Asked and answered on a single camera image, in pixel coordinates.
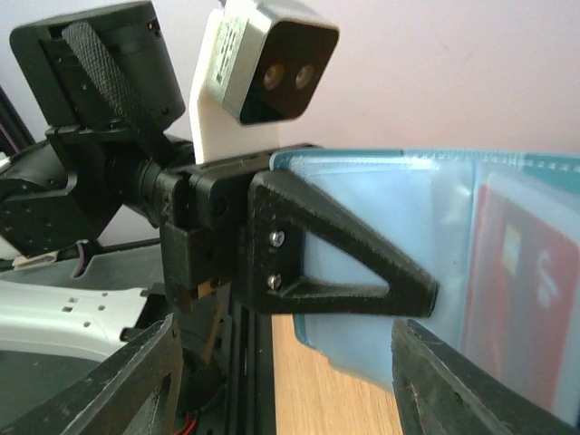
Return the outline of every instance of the white plastic part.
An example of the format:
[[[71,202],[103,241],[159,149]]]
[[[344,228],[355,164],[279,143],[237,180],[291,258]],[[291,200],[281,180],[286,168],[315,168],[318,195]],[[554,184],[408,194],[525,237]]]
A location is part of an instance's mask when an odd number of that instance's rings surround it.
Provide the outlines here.
[[[209,15],[191,84],[189,120],[197,164],[280,146],[277,123],[242,126],[206,91],[208,67],[223,14],[218,9]]]
[[[124,342],[147,298],[141,288],[98,291],[0,281],[0,350],[101,362]]]
[[[10,245],[3,237],[0,237],[0,260],[14,260],[20,256],[15,247]]]
[[[51,265],[55,263],[58,259],[58,252],[47,252],[46,254],[41,254],[39,256],[33,256],[31,258],[27,258],[25,256],[18,256],[12,262],[12,267],[14,270],[25,270],[25,269],[32,269],[35,267],[43,267]]]
[[[0,174],[10,168],[11,163],[10,159],[3,152],[0,152]]]

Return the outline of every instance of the black 3d-printed bracket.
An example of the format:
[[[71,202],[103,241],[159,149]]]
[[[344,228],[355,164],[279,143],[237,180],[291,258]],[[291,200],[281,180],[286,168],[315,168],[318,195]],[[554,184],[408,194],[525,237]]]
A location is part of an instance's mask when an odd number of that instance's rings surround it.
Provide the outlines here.
[[[404,433],[577,435],[413,320],[392,328],[392,374]]]
[[[256,174],[248,193],[246,245],[236,297],[259,313],[429,316],[437,281],[320,189],[288,171]],[[315,282],[302,274],[305,232],[342,249],[388,283]]]

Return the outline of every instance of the camera lens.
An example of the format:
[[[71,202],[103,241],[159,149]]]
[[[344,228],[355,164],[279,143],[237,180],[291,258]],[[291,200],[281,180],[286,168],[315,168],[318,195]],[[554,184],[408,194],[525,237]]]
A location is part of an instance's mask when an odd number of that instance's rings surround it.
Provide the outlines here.
[[[264,74],[264,87],[272,91],[282,81],[282,77],[284,77],[284,66],[280,63],[272,65]]]
[[[314,68],[312,65],[303,66],[296,75],[296,89],[303,89],[314,75]]]

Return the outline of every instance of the depth camera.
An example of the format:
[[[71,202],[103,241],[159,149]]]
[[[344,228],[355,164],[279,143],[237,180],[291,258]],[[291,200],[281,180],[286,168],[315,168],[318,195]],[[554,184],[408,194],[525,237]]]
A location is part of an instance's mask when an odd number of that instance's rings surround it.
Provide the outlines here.
[[[298,118],[338,34],[293,0],[229,0],[211,55],[209,94],[244,125]]]

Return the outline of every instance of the red wire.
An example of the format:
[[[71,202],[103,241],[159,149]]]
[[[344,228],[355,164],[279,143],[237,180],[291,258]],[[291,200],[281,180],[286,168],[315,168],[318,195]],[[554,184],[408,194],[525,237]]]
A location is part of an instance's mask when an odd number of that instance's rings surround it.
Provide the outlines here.
[[[185,424],[183,425],[183,427],[178,430],[177,432],[173,432],[173,435],[180,435],[181,432],[183,432],[189,425],[189,419],[191,418],[191,414],[189,414],[188,412],[188,416],[187,419],[185,420]]]
[[[196,428],[196,424],[198,424],[197,420],[193,420],[191,422],[191,426],[189,426],[189,428],[182,433],[182,435],[189,435],[195,428]]]

